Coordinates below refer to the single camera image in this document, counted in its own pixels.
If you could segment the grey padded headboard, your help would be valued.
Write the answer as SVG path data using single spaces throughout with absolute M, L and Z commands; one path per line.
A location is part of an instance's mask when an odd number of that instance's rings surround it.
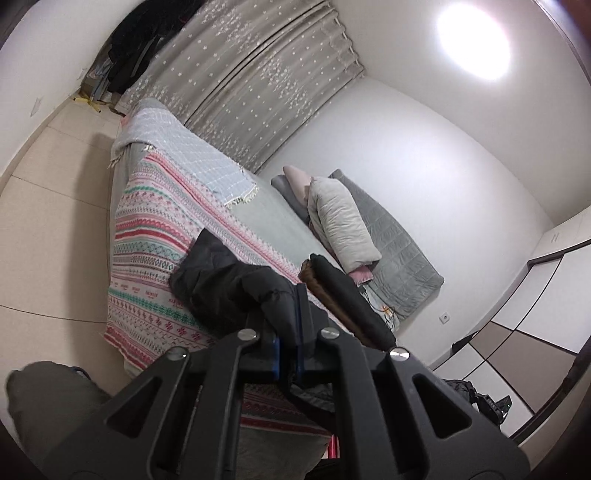
M 329 176 L 348 188 L 370 238 L 382 254 L 374 268 L 370 288 L 393 308 L 400 320 L 406 320 L 441 289 L 445 278 L 383 205 L 346 177 L 342 170 L 335 170 Z

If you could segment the wardrobe with panel doors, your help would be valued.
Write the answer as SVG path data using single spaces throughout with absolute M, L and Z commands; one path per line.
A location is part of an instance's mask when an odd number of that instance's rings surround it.
M 510 398 L 501 426 L 509 437 L 540 415 L 590 337 L 590 212 L 547 231 L 527 268 L 492 319 L 436 370 Z

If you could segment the brown folded garment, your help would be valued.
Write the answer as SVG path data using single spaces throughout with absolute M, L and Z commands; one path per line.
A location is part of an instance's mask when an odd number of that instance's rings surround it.
M 332 299 L 331 295 L 324 288 L 317 279 L 315 279 L 314 270 L 311 267 L 310 260 L 304 260 L 301 264 L 301 271 L 298 273 L 298 278 L 301 282 L 307 285 L 308 290 L 311 294 L 318 298 L 322 302 L 322 305 L 328 308 L 329 312 L 339 319 L 339 322 L 344 325 L 349 333 L 352 333 L 360 340 L 360 342 L 367 347 L 374 347 L 374 344 L 363 334 L 362 330 L 353 323 L 353 320 L 346 315 L 346 312 L 342 310 L 342 307 Z

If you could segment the grey star-dotted curtain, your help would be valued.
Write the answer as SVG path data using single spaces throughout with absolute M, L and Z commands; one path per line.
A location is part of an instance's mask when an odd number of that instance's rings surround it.
M 257 173 L 363 72 L 330 1 L 208 1 L 116 108 L 154 98 Z

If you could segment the white wall socket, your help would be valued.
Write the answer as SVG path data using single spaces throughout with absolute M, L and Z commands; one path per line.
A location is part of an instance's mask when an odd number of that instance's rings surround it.
M 451 315 L 448 312 L 444 312 L 439 316 L 439 320 L 442 324 L 447 324 L 451 320 Z

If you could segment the cream folded quilt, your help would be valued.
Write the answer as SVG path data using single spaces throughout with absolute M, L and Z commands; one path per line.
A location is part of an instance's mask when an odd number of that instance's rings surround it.
M 341 181 L 311 179 L 308 215 L 325 249 L 335 254 L 346 273 L 381 260 L 382 254 L 370 237 L 351 192 Z

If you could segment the black folded garment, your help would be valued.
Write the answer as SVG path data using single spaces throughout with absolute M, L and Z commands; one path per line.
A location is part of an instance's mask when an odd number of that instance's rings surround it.
M 335 268 L 329 260 L 318 254 L 311 254 L 308 260 L 314 270 L 315 279 L 322 288 L 331 295 L 346 315 L 353 320 L 363 334 L 374 344 L 375 349 L 388 351 L 397 346 L 396 337 L 383 320 L 376 313 L 370 303 L 360 294 L 353 279 Z

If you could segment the round ceiling lamp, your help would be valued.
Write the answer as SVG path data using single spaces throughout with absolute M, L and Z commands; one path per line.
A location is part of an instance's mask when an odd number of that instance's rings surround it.
M 513 49 L 501 23 L 469 1 L 445 5 L 436 16 L 435 33 L 442 53 L 459 69 L 487 83 L 505 78 Z

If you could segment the dark hanging clothes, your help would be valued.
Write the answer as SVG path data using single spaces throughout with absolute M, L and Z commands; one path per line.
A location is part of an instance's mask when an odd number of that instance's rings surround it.
M 131 87 L 202 5 L 204 0 L 148 0 L 132 10 L 111 35 L 107 90 L 122 95 Z

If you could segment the black quilted puffer jacket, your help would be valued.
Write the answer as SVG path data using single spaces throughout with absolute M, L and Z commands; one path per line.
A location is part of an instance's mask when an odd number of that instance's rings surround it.
M 221 239 L 206 229 L 199 233 L 169 278 L 173 296 L 212 336 L 222 339 L 242 329 L 259 334 L 259 340 L 246 353 L 246 366 L 257 377 L 273 381 L 297 407 L 332 413 L 332 386 L 305 384 L 301 364 L 290 383 L 280 382 L 279 339 L 266 322 L 263 306 L 274 291 L 290 292 L 294 286 L 270 266 L 238 260 Z

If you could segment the patterned red green bedspread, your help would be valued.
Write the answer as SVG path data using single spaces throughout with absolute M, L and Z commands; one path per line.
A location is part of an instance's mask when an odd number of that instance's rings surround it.
M 170 288 L 170 278 L 192 248 L 204 252 L 204 269 L 219 266 L 211 252 L 221 243 L 229 258 L 262 267 L 286 296 L 270 297 L 276 328 L 273 352 L 301 339 L 301 310 L 331 316 L 314 296 L 301 301 L 297 269 L 240 222 L 201 182 L 190 179 L 164 153 L 141 155 L 114 212 L 105 340 L 126 366 L 141 372 L 173 346 L 189 351 L 211 347 L 235 320 L 197 309 L 190 312 Z

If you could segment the pink pillow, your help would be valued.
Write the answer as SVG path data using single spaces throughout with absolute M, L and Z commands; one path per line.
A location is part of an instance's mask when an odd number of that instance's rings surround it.
M 308 191 L 310 190 L 312 180 L 311 175 L 293 165 L 283 166 L 283 175 L 287 178 L 295 199 L 300 202 L 301 206 L 307 207 Z

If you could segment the grey pillow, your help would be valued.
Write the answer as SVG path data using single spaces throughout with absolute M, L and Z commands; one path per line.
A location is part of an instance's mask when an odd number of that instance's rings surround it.
M 294 191 L 291 189 L 290 183 L 288 183 L 286 176 L 276 175 L 270 181 L 270 184 L 274 189 L 280 192 L 280 195 L 283 196 L 283 199 L 287 201 L 288 206 L 290 206 L 291 210 L 297 214 L 297 217 L 300 218 L 304 224 L 310 223 L 308 209 L 297 200 L 297 197 L 294 195 Z

